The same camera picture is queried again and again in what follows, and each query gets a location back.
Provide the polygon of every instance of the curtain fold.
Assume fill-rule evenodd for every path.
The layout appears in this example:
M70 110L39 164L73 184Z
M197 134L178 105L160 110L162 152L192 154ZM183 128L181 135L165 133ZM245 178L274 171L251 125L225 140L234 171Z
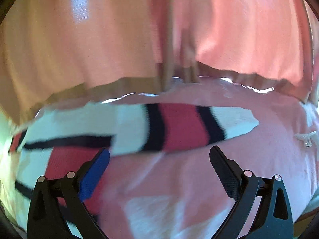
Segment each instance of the curtain fold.
M48 104L199 75L317 104L317 33L304 0L16 0L0 25L0 107L22 124Z

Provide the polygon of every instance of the red fabric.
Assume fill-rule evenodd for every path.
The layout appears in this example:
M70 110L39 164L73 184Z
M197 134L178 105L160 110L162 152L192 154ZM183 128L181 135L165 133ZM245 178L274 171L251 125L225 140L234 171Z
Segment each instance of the red fabric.
M163 150L177 151L203 147L209 135L194 105L159 104L165 124Z
M48 180L61 178L70 171L76 172L84 162L90 161L99 151L99 148L80 148L80 147L54 147L47 164L45 176ZM85 206L93 215L99 214L101 199L100 193L104 184L104 174L96 186L90 199L85 200Z
M9 149L9 152L14 152L16 151L18 145L19 145L19 140L21 138L21 135L22 133L19 133L18 135L16 135L13 140L12 140L12 143L11 143L11 146L10 146L10 149Z

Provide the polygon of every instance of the metal pin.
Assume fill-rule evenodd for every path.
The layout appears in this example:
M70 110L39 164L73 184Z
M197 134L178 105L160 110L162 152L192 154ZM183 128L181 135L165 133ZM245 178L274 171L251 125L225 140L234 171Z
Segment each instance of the metal pin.
M40 176L40 177L38 178L38 182L44 182L44 180L45 180L45 177L44 177L44 176Z
M281 176L278 175L278 174L275 175L275 179L276 179L277 181L279 181L279 182L282 180Z
M73 178L75 176L75 172L68 172L68 174L66 175L69 179Z
M249 170L244 171L244 175L247 177L252 177L253 173Z

